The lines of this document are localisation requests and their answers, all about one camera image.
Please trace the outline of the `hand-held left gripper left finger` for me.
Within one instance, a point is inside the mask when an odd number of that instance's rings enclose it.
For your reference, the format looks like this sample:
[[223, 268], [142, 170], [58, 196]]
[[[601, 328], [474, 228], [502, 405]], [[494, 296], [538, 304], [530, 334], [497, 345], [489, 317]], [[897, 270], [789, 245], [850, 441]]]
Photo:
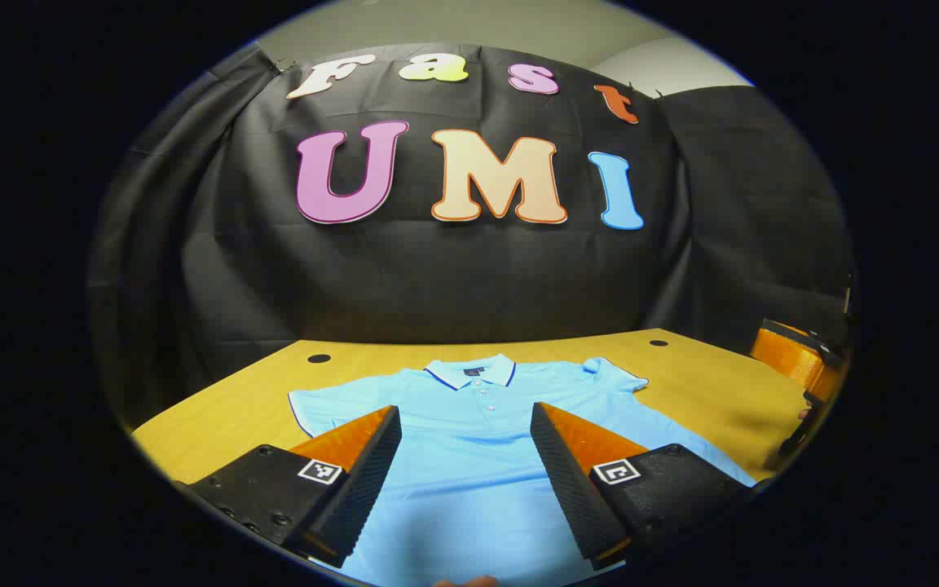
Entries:
[[251, 448], [179, 490], [246, 531], [340, 567], [372, 513], [402, 439], [384, 406], [292, 448]]

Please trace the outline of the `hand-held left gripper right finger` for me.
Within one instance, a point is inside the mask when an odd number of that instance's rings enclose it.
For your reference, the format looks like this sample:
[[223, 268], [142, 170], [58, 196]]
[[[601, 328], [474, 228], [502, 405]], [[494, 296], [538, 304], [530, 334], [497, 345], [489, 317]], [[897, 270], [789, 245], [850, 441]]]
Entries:
[[534, 404], [531, 437], [581, 556], [595, 569], [677, 556], [759, 494], [682, 444], [645, 448]]

